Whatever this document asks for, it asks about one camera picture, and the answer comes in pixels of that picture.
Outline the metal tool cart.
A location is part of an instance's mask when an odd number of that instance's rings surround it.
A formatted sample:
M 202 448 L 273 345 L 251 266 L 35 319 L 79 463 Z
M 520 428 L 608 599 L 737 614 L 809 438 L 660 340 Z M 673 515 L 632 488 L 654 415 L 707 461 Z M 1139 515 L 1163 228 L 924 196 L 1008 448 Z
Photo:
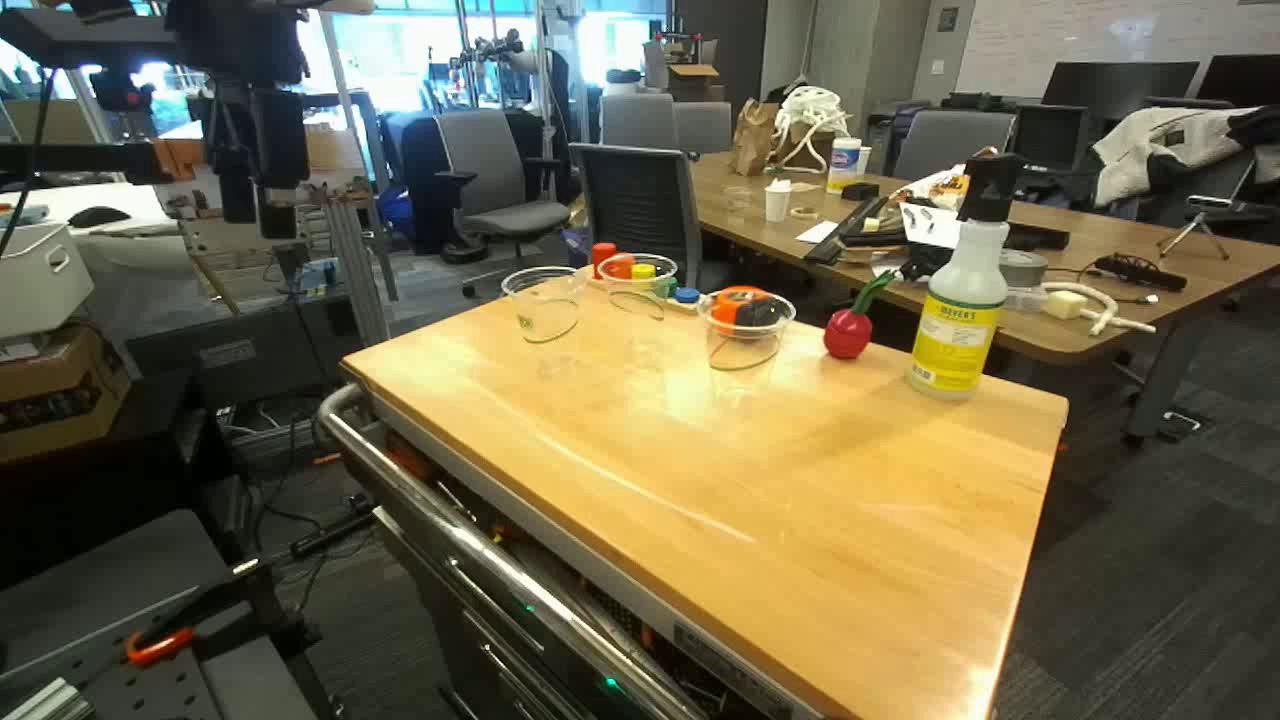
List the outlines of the metal tool cart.
M 374 497 L 374 532 L 431 612 L 465 720 L 821 720 L 757 661 L 592 554 L 468 461 L 410 470 L 355 382 L 321 428 Z

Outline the orange handled clamp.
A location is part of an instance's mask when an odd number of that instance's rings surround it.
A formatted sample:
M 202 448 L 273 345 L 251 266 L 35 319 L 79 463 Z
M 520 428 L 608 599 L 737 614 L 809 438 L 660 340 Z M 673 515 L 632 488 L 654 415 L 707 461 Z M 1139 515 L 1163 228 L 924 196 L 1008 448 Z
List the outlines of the orange handled clamp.
M 190 653 L 197 661 L 221 657 L 261 631 L 255 612 L 244 596 L 228 589 L 197 591 L 141 625 L 122 641 L 122 661 L 132 666 L 154 666 Z

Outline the grey duct tape roll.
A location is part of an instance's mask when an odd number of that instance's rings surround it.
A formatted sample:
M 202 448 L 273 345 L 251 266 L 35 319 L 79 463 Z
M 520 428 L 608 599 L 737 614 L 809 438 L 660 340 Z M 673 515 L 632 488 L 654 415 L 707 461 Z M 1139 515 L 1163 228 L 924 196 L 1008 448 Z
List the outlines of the grey duct tape roll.
M 1016 248 L 1008 248 L 1008 251 L 1000 255 L 1000 271 L 1005 271 L 1005 280 L 1008 280 L 1013 288 L 1037 288 L 1037 285 L 1042 280 L 1042 271 L 1048 271 L 1048 258 L 1037 255 L 1037 251 L 1016 251 Z

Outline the black computer monitor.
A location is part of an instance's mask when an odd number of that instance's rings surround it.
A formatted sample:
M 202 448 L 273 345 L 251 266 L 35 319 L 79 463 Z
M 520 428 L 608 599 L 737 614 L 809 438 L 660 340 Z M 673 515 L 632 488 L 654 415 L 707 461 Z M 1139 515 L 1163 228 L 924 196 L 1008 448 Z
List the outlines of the black computer monitor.
M 1060 59 L 1048 76 L 1048 104 L 1081 104 L 1094 133 L 1109 133 L 1150 96 L 1185 96 L 1191 59 Z

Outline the wooden office desk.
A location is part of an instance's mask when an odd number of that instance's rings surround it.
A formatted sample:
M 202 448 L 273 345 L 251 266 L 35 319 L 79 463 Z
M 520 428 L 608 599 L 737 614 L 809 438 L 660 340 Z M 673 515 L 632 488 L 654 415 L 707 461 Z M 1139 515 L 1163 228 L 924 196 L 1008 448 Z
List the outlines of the wooden office desk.
M 872 198 L 846 204 L 822 184 L 796 191 L 791 176 L 738 176 L 730 154 L 703 154 L 692 160 L 692 204 L 703 230 L 747 251 L 863 290 L 886 288 L 893 302 L 921 316 L 906 381 L 947 401 L 976 391 L 990 347 L 1042 365 L 1082 365 L 1121 336 L 1156 331 L 1160 351 L 1126 415 L 1126 438 L 1146 438 L 1160 428 L 1191 358 L 1191 311 L 1274 271 L 1274 251 L 1252 239 L 1233 239 L 1218 255 L 1204 248 L 1168 255 L 1156 222 L 1016 204 L 1000 191 L 1000 160 L 971 160 L 959 176 L 967 176 L 959 204 L 931 215 L 931 209 L 913 204 L 906 184 L 877 178 Z M 906 271 L 857 271 L 846 264 L 843 230 L 878 209 L 894 209 L 904 228 L 924 222 L 924 239 L 904 239 L 906 258 L 945 236 L 931 271 L 913 280 Z M 1094 300 L 1091 311 L 1016 308 L 1005 258 L 1021 222 L 1067 236 L 1067 276 L 1038 280 L 1037 294 L 1077 290 Z

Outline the grey office chair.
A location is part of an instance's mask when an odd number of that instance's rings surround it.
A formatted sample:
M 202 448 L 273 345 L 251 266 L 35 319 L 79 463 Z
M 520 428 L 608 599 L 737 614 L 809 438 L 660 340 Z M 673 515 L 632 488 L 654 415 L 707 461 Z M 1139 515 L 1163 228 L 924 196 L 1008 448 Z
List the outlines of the grey office chair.
M 512 239 L 512 255 L 524 255 L 532 239 L 544 239 L 568 221 L 560 198 L 526 191 L 526 176 L 553 171 L 553 160 L 524 154 L 504 110 L 443 110 L 435 134 L 450 215 L 450 236 L 443 239 L 449 258 L 484 258 L 493 239 Z

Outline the clear plastic cup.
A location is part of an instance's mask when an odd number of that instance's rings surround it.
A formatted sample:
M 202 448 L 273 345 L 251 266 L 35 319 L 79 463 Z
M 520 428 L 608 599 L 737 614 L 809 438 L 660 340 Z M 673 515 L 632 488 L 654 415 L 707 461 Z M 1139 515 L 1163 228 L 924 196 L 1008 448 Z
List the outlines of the clear plastic cup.
M 730 285 L 700 300 L 707 365 L 715 373 L 747 373 L 780 351 L 796 302 L 780 290 Z
M 679 264 L 664 251 L 617 251 L 597 271 L 617 308 L 660 319 Z
M 501 280 L 526 345 L 565 340 L 581 322 L 585 276 L 568 264 L 532 264 Z

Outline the red toy cylinder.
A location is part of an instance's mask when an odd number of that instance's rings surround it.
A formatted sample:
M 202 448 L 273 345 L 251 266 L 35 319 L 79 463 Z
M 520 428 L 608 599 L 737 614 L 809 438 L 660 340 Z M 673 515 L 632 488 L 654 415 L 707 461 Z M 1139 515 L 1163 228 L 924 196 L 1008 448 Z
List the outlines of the red toy cylinder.
M 608 255 L 617 255 L 617 245 L 613 239 L 597 239 L 592 245 L 592 264 L 605 264 Z

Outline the white cloth bundle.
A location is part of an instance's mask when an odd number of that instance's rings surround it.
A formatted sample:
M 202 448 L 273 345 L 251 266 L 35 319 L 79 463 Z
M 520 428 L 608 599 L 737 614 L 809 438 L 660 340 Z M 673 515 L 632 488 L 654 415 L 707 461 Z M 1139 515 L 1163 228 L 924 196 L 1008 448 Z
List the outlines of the white cloth bundle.
M 1094 142 L 1094 204 L 1150 191 L 1175 176 L 1270 142 L 1264 109 L 1139 109 L 1111 123 Z

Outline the dark mesh office chair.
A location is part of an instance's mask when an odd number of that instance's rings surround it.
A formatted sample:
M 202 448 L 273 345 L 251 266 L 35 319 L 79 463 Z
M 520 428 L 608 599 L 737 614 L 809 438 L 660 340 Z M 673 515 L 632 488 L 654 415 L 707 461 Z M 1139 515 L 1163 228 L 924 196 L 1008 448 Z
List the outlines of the dark mesh office chair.
M 575 142 L 571 154 L 585 176 L 592 236 L 664 251 L 679 264 L 679 280 L 696 285 L 703 236 L 686 154 L 679 147 L 636 142 Z

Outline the yellow spray bottle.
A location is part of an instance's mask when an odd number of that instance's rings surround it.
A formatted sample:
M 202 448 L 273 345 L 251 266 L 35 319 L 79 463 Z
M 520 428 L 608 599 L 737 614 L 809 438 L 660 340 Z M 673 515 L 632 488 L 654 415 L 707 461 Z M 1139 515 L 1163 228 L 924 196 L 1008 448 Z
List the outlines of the yellow spray bottle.
M 906 365 L 906 381 L 937 395 L 976 391 L 1008 300 L 1000 255 L 1021 160 L 1013 151 L 976 151 L 962 176 L 959 239 L 928 276 Z

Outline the red toy pepper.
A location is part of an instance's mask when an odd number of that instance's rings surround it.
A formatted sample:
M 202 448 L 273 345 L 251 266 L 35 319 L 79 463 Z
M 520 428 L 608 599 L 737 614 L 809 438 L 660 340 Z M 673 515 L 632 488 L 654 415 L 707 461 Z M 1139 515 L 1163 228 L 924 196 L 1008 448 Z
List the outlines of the red toy pepper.
M 846 308 L 822 322 L 822 347 L 832 358 L 857 358 L 872 345 L 872 302 L 894 285 L 893 271 L 877 271 Z

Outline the blue toy cylinder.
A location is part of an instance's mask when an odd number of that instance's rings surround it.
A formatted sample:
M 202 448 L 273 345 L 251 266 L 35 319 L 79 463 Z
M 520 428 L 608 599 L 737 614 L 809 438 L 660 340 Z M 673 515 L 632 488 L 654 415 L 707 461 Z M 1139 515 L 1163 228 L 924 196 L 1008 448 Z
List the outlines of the blue toy cylinder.
M 679 288 L 673 288 L 673 300 L 675 300 L 675 302 L 700 302 L 700 288 L 683 288 L 683 285 L 679 285 Z

